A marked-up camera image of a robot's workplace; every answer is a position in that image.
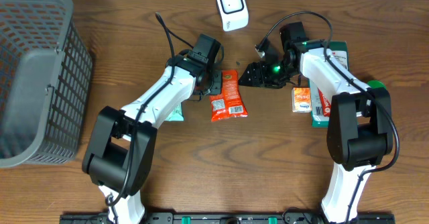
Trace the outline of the red snack packet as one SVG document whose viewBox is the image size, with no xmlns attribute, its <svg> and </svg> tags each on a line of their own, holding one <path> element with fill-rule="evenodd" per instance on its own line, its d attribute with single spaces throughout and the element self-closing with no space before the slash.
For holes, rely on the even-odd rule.
<svg viewBox="0 0 429 224">
<path fill-rule="evenodd" d="M 248 112 L 239 93 L 238 72 L 236 70 L 223 70 L 222 80 L 221 94 L 210 96 L 211 121 L 247 117 Z"/>
</svg>

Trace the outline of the orange snack packet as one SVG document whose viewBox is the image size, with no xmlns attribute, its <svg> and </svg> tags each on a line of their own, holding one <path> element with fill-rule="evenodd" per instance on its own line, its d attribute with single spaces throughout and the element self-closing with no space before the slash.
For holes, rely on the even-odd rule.
<svg viewBox="0 0 429 224">
<path fill-rule="evenodd" d="M 292 111 L 295 113 L 309 113 L 312 111 L 309 87 L 294 87 L 292 89 Z"/>
</svg>

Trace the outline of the teal white snack packet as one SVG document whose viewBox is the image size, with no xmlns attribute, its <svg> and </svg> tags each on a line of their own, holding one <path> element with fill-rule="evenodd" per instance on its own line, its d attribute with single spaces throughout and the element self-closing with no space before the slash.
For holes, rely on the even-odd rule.
<svg viewBox="0 0 429 224">
<path fill-rule="evenodd" d="M 167 116 L 166 121 L 184 121 L 182 104 L 179 104 L 174 108 L 174 110 Z"/>
</svg>

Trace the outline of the green white packet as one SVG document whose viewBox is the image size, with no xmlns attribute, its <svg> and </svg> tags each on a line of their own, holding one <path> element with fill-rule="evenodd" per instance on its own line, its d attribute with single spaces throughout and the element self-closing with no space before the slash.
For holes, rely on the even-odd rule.
<svg viewBox="0 0 429 224">
<path fill-rule="evenodd" d="M 333 41 L 330 43 L 330 49 L 336 60 L 346 69 L 349 69 L 349 51 L 346 42 Z M 324 115 L 325 107 L 320 99 L 320 93 L 316 85 L 309 80 L 311 101 L 312 101 L 312 127 L 327 128 L 329 116 Z"/>
</svg>

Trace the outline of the red stick sachet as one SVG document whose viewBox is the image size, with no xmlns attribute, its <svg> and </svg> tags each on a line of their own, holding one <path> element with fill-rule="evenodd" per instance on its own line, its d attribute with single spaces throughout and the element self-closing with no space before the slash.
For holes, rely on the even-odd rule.
<svg viewBox="0 0 429 224">
<path fill-rule="evenodd" d="M 319 89 L 318 90 L 319 93 L 319 97 L 320 97 L 320 102 L 322 105 L 322 113 L 325 117 L 329 117 L 330 116 L 330 109 L 331 109 L 331 104 L 329 102 L 329 100 L 325 97 L 325 95 L 322 93 L 322 91 Z"/>
</svg>

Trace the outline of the green lid seasoning jar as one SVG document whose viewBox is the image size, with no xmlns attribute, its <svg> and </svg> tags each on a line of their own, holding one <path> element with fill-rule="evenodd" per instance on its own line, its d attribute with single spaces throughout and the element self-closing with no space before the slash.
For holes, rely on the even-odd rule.
<svg viewBox="0 0 429 224">
<path fill-rule="evenodd" d="M 386 86 L 379 80 L 370 80 L 367 82 L 367 84 L 372 88 L 372 89 L 379 89 L 379 88 L 383 88 L 386 89 Z"/>
</svg>

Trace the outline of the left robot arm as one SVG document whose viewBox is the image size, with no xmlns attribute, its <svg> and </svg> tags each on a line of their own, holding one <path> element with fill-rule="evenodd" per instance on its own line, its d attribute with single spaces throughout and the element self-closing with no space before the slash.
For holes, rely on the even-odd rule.
<svg viewBox="0 0 429 224">
<path fill-rule="evenodd" d="M 82 170 L 105 197 L 108 223 L 140 223 L 140 190 L 151 170 L 160 125 L 192 95 L 219 94 L 217 55 L 184 50 L 170 58 L 160 79 L 134 102 L 98 114 Z"/>
</svg>

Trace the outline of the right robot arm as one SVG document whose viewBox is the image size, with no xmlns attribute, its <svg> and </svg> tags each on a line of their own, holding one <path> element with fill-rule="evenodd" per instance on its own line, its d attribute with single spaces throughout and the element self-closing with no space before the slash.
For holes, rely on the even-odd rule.
<svg viewBox="0 0 429 224">
<path fill-rule="evenodd" d="M 384 156 L 397 153 L 398 134 L 391 118 L 391 98 L 354 77 L 334 57 L 324 40 L 288 40 L 284 58 L 262 50 L 264 60 L 248 65 L 241 86 L 280 89 L 301 74 L 330 103 L 326 142 L 334 168 L 321 202 L 324 221 L 350 223 L 369 175 L 387 170 Z"/>
</svg>

